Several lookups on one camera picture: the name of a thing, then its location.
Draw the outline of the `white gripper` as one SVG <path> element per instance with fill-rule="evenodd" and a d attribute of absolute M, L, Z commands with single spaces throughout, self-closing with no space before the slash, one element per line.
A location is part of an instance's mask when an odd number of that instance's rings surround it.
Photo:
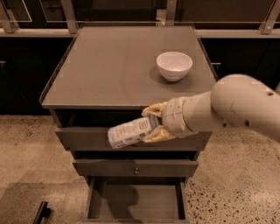
<path fill-rule="evenodd" d="M 168 102 L 156 103 L 144 108 L 142 116 L 162 116 L 162 124 L 157 126 L 149 135 L 145 136 L 144 143 L 157 143 L 172 140 L 175 137 L 184 138 L 195 135 L 185 122 L 183 106 L 185 97 L 172 98 Z"/>

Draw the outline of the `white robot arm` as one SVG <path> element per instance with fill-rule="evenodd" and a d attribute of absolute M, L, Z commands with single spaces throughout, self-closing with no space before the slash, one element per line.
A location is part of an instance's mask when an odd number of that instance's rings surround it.
<path fill-rule="evenodd" d="M 142 115 L 154 115 L 161 120 L 143 138 L 146 143 L 231 127 L 245 127 L 280 141 L 280 95 L 243 74 L 228 75 L 203 94 L 153 104 Z"/>

